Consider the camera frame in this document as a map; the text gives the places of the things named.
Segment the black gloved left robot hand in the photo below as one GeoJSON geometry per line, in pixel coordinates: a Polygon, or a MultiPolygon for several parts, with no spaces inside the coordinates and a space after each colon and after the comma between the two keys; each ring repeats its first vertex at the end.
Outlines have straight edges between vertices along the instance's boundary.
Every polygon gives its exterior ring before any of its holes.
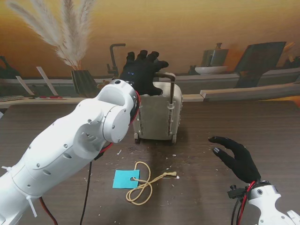
{"type": "Polygon", "coordinates": [[[169,64],[166,61],[158,61],[158,57],[159,53],[155,51],[148,54],[148,51],[141,50],[137,56],[134,52],[129,52],[120,79],[131,84],[139,95],[161,95],[163,91],[154,86],[153,79],[157,72],[169,64]]]}

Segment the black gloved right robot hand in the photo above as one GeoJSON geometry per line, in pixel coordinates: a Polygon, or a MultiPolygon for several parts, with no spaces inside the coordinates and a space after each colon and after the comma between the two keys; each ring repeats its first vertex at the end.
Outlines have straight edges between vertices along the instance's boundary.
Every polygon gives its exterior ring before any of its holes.
{"type": "Polygon", "coordinates": [[[208,139],[211,143],[217,143],[233,152],[234,157],[220,148],[213,148],[212,152],[217,156],[241,181],[252,183],[259,181],[261,175],[253,162],[250,152],[246,147],[232,139],[214,136],[208,139]]]}

